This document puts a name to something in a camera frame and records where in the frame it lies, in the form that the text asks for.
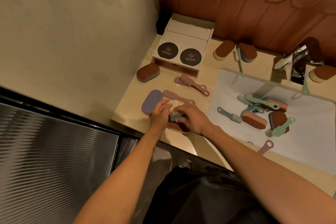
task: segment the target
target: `countertop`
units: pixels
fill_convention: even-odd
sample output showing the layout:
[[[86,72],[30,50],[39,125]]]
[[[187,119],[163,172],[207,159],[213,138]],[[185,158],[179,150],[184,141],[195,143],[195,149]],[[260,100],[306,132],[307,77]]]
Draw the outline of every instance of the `countertop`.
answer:
[[[147,65],[152,61],[152,54],[158,47],[160,39],[161,35],[157,35],[140,67]],[[143,83],[138,81],[136,75],[133,77],[111,119],[141,133],[145,133],[149,128],[149,117],[141,112],[141,105],[149,92],[155,89],[160,91],[171,90],[184,98],[193,99],[195,100],[198,108],[206,113],[216,85],[219,71],[222,68],[239,71],[238,63],[234,61],[233,55],[229,55],[224,61],[218,61],[213,58],[212,53],[221,43],[221,41],[215,39],[210,40],[199,76],[196,79],[194,78],[196,83],[207,86],[207,89],[210,92],[209,97],[205,97],[200,92],[189,89],[186,86],[176,84],[174,82],[174,78],[179,76],[180,73],[161,68],[160,75],[149,82]],[[243,62],[244,73],[262,80],[279,82],[285,87],[301,90],[301,87],[290,83],[287,79],[279,78],[279,76],[274,72],[272,73],[275,58],[276,57],[274,55],[258,51],[258,57],[253,62]],[[336,76],[324,83],[315,83],[309,80],[308,84],[312,95],[336,102]],[[173,103],[173,107],[183,104],[177,100],[171,100],[170,102]],[[161,141],[232,170],[218,150],[204,137],[197,136],[193,133],[183,135],[170,129],[166,129]],[[259,149],[257,146],[245,143],[241,140],[239,141],[253,150],[257,151]],[[298,175],[301,175],[324,190],[330,196],[333,196],[336,191],[336,177],[328,173],[270,151],[265,153],[264,156],[290,169]]]

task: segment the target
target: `purple sponge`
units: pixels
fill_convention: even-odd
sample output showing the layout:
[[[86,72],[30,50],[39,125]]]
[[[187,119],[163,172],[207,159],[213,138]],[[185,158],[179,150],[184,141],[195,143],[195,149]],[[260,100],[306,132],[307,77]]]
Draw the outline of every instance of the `purple sponge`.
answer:
[[[146,97],[145,101],[141,106],[141,111],[145,115],[150,115],[157,105],[163,98],[162,92],[159,90],[152,90],[148,96]]]

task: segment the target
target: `sink basin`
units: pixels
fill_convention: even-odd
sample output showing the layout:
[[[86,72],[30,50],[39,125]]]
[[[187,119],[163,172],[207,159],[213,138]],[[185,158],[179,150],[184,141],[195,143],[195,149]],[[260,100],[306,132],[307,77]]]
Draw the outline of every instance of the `sink basin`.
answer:
[[[287,117],[296,118],[290,131],[281,137],[271,137],[268,114],[256,113],[268,121],[266,129],[258,130],[249,124],[231,121],[217,112],[217,107],[241,114],[247,105],[237,100],[238,95],[252,94],[254,97],[270,97],[287,103]],[[207,116],[212,123],[220,126],[226,133],[242,141],[259,147],[266,140],[274,142],[271,151],[304,163],[313,168],[336,175],[336,133],[335,104],[298,91],[282,87],[272,82],[264,82],[253,77],[244,78],[235,71],[222,69],[210,102]]]

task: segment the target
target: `person's right hand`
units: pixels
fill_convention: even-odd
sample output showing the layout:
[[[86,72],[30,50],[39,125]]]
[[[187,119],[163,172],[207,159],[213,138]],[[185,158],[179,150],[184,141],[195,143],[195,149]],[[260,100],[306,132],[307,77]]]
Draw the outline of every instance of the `person's right hand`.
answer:
[[[184,104],[174,108],[173,112],[183,112],[187,118],[178,118],[176,122],[185,124],[192,132],[198,135],[204,135],[208,129],[214,125],[208,117],[195,104]]]

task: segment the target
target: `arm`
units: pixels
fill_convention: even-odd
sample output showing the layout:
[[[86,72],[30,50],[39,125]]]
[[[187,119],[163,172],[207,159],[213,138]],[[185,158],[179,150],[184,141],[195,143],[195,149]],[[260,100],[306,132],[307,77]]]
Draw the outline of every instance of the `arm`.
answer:
[[[336,223],[336,201],[320,188],[230,137],[195,105],[173,111],[187,115],[176,121],[206,137],[280,223]]]
[[[129,223],[137,205],[153,149],[164,132],[169,100],[157,104],[150,117],[150,128],[135,149],[104,181],[79,212],[74,224]]]

